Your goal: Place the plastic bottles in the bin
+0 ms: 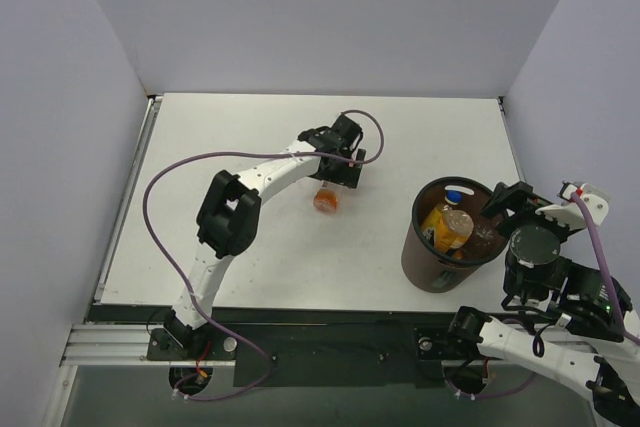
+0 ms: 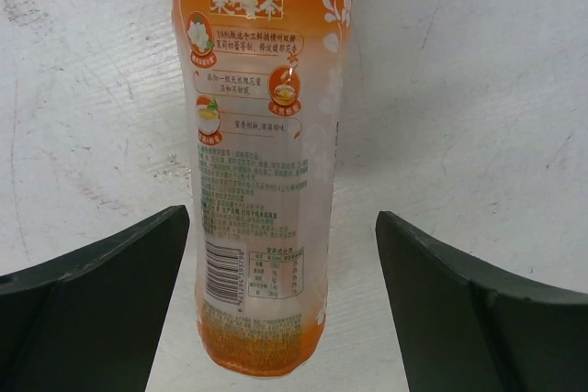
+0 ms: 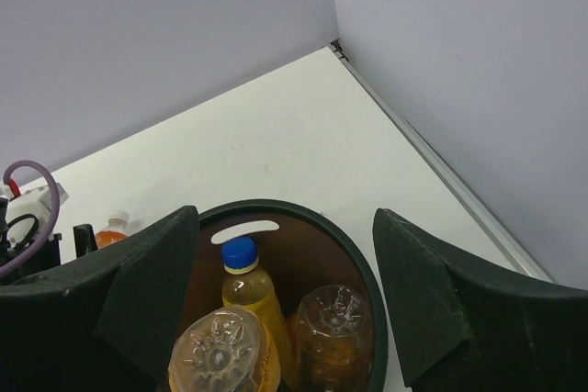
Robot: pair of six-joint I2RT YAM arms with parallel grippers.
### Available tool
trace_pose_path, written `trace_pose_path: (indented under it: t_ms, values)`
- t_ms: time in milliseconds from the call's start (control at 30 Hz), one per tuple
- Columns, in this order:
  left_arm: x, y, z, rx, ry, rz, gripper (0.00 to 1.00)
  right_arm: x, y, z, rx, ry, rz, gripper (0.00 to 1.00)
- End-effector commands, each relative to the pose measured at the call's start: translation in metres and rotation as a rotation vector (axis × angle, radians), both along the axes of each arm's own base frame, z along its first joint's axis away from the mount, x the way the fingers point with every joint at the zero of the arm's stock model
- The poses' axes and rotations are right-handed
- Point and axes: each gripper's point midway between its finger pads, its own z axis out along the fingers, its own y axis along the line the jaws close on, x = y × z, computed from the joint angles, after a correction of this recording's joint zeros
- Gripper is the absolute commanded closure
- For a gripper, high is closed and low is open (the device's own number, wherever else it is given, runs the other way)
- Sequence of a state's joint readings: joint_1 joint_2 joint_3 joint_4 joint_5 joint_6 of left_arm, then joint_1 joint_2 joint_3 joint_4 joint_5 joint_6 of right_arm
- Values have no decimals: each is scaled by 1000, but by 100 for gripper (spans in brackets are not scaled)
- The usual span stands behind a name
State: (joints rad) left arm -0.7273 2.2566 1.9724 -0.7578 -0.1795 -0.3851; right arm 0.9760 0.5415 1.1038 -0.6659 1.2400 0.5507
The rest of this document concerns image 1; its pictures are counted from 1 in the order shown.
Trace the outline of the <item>orange bottle dark blue label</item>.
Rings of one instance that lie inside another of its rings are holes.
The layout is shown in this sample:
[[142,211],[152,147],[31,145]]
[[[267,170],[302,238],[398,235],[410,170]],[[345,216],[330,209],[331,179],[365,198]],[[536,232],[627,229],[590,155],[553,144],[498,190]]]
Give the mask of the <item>orange bottle dark blue label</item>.
[[442,253],[462,247],[474,229],[472,217],[462,210],[447,210],[434,231],[434,248]]

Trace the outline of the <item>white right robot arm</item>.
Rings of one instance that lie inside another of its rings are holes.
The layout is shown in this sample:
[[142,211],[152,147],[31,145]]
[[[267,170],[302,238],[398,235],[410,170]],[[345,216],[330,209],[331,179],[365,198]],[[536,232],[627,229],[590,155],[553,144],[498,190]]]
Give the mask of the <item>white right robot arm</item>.
[[499,183],[480,214],[504,218],[500,320],[464,306],[446,341],[465,360],[509,361],[589,401],[617,426],[639,423],[639,314],[608,267],[598,228],[610,197],[566,182],[554,204],[518,182]]

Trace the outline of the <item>clear plastic bottle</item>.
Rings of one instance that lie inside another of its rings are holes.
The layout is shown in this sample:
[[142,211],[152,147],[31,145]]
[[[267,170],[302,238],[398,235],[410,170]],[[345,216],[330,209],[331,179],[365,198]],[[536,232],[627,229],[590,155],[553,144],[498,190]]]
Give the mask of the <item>clear plastic bottle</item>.
[[466,243],[461,248],[465,260],[481,260],[489,257],[499,246],[502,237],[494,226],[488,223],[477,224]]

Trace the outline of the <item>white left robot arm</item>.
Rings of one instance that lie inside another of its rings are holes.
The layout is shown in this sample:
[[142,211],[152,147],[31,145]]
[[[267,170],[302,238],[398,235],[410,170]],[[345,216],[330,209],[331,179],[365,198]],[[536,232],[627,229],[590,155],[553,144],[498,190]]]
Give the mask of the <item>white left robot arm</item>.
[[175,352],[186,359],[203,352],[205,317],[231,262],[255,240],[263,205],[305,177],[356,188],[366,155],[359,147],[363,138],[360,125],[341,114],[329,127],[300,133],[281,152],[257,154],[262,162],[252,168],[215,174],[196,215],[198,249],[189,285],[164,322]]

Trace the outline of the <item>clear orange drink bottle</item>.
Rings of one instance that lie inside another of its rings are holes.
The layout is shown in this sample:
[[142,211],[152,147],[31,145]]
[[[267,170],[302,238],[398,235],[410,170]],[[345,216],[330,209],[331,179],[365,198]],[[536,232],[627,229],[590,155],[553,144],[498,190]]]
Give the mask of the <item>clear orange drink bottle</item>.
[[313,206],[316,210],[335,214],[340,207],[341,187],[330,182],[323,182],[313,198]]

